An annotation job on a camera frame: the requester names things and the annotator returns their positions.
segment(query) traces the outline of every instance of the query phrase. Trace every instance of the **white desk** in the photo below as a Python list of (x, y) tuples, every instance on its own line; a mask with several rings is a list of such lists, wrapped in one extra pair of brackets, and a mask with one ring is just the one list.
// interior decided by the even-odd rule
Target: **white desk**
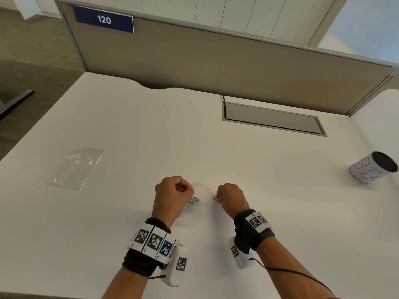
[[(349, 118), (227, 100), (317, 115), (328, 137), (222, 121), (219, 95), (82, 75), (0, 162), (0, 291), (100, 298), (155, 184), (179, 174), (212, 189), (237, 183), (337, 296), (396, 298), (398, 191), (350, 176), (370, 149)], [(46, 186), (75, 145), (105, 151), (82, 190)], [(187, 209), (172, 233), (190, 248), (185, 281), (149, 281), (144, 298), (279, 298), (260, 266), (235, 266), (220, 205)]]

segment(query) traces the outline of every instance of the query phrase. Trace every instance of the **black cable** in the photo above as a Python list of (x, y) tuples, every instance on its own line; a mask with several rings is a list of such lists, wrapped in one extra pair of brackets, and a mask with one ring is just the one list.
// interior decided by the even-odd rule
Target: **black cable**
[(224, 95), (221, 94), (221, 96), (223, 97), (223, 105), (225, 106), (225, 118), (227, 118), (227, 108), (226, 108), (226, 100), (224, 98)]
[(148, 280), (156, 279), (156, 278), (165, 278), (165, 277), (166, 277), (166, 275), (154, 276), (154, 277), (149, 277)]
[(294, 273), (294, 274), (305, 276), (306, 278), (312, 279), (312, 280), (316, 281), (317, 283), (320, 283), (322, 286), (324, 286), (326, 289), (328, 289), (332, 293), (332, 295), (334, 295), (334, 293), (324, 283), (322, 283), (321, 281), (318, 281), (316, 278), (313, 278), (313, 277), (311, 277), (309, 275), (306, 275), (306, 274), (303, 274), (301, 272), (294, 271), (294, 270), (279, 269), (279, 268), (276, 268), (276, 267), (267, 267), (267, 266), (264, 266), (262, 263), (260, 263), (259, 260), (255, 259), (255, 258), (248, 258), (248, 260), (255, 260), (257, 263), (259, 263), (261, 265), (261, 267), (264, 267), (268, 271), (288, 272), (288, 273)]

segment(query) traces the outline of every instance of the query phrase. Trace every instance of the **transparent plastic container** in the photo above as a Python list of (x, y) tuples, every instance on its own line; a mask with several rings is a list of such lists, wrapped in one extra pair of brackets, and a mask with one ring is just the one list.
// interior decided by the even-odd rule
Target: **transparent plastic container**
[(191, 185), (194, 188), (194, 195), (192, 196), (190, 205), (206, 206), (212, 202), (213, 194), (211, 189), (201, 183), (192, 183)]

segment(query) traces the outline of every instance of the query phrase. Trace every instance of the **number 120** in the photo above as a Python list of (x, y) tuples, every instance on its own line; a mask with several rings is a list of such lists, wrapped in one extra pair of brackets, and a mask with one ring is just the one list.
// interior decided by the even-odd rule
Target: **number 120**
[(100, 23), (111, 24), (111, 19), (109, 17), (104, 17), (103, 15), (98, 15), (97, 18), (100, 20)]

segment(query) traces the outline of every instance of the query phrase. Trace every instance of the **left hand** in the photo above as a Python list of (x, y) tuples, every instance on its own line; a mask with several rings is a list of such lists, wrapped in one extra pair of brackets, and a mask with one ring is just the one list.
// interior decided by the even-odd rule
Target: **left hand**
[(194, 194), (192, 185), (181, 176), (165, 177), (155, 186), (151, 217), (162, 220), (170, 229)]

